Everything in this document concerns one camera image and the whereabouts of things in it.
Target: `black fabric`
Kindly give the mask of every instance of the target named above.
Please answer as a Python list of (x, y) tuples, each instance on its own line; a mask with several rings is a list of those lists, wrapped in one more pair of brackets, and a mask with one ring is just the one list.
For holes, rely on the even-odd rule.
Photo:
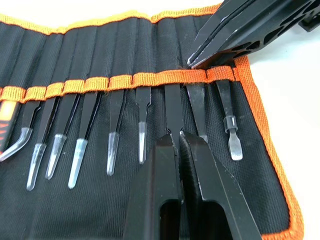
[[(68, 79), (185, 69), (189, 47), (208, 17), (166, 18), (158, 24), (142, 18), (129, 18), (50, 36), (0, 23), (0, 54), (3, 54), (0, 58), (0, 86), (27, 88)], [(289, 227), (284, 193), (239, 82), (231, 84), (231, 93), (243, 160), (232, 161), (230, 158), (223, 109), (215, 84), (205, 86), (210, 147), (238, 180), (260, 232), (281, 232)], [(0, 164), (0, 239), (112, 240), (122, 237), (131, 182), (141, 168), (135, 96), (135, 90), (126, 90), (115, 171), (113, 176), (107, 176), (110, 95), (102, 95), (79, 177), (72, 190), (68, 189), (68, 179), (84, 96), (80, 98), (53, 178), (45, 179), (45, 173), (57, 120), (47, 138), (35, 188), (29, 192), (26, 183), (42, 109), (39, 111), (28, 144)], [(181, 100), (184, 130), (195, 134), (195, 121), (183, 86)], [(62, 108), (60, 105), (57, 118)], [(19, 112), (10, 145), (19, 137), (23, 110), (24, 106)], [(147, 124), (148, 157), (155, 140), (166, 133), (163, 86), (151, 89)], [(182, 219), (180, 235), (187, 238), (184, 210)]]

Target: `white background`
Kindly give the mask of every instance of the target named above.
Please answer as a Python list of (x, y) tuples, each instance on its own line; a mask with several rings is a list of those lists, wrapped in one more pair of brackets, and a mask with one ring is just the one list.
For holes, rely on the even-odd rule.
[[(9, 0), (0, 13), (48, 27), (129, 10), (150, 16), (222, 0)], [(249, 56), (278, 156), (302, 209), (305, 240), (320, 239), (320, 27), (295, 26)]]

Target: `white surface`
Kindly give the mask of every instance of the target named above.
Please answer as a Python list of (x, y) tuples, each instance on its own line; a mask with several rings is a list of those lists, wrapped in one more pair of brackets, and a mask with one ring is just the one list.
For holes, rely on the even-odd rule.
[[(154, 15), (218, 4), (222, 0), (11, 0), (0, 13), (48, 27), (137, 10)], [(296, 26), (249, 56), (271, 137), (302, 209), (305, 240), (320, 239), (320, 27)]]

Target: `tool roll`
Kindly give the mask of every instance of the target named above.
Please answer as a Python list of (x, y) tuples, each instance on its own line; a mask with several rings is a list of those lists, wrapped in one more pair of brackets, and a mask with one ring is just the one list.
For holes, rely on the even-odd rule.
[[(231, 65), (206, 71), (187, 68), (190, 46), (216, 9), (213, 6), (164, 12), (152, 18), (130, 12), (58, 29), (1, 16), (1, 100), (2, 104), (21, 103), (7, 146), (13, 145), (21, 134), (27, 103), (41, 101), (43, 106), (59, 97), (59, 104), (44, 141), (47, 147), (34, 189), (27, 191), (26, 183), (43, 107), (35, 114), (33, 132), (26, 146), (0, 163), (0, 239), (121, 239), (132, 182), (143, 168), (139, 163), (136, 88), (151, 87), (146, 117), (148, 162), (156, 140), (167, 133), (164, 85), (180, 84), (183, 131), (197, 135), (186, 86), (199, 83), (205, 83), (208, 145), (239, 183), (262, 238), (302, 239), (300, 208), (275, 153), (248, 59), (243, 57)], [(236, 134), (243, 153), (238, 161), (230, 156), (225, 112), (217, 88), (219, 81), (229, 81), (230, 85)], [(118, 128), (114, 174), (108, 176), (111, 94), (118, 90), (125, 90), (125, 101)], [(87, 136), (76, 185), (69, 189), (84, 98), (90, 92), (102, 93), (101, 99)], [(63, 99), (75, 93), (80, 94), (79, 102), (54, 175), (47, 180), (54, 137), (63, 117)], [(187, 222), (183, 203), (181, 239), (189, 239)]]

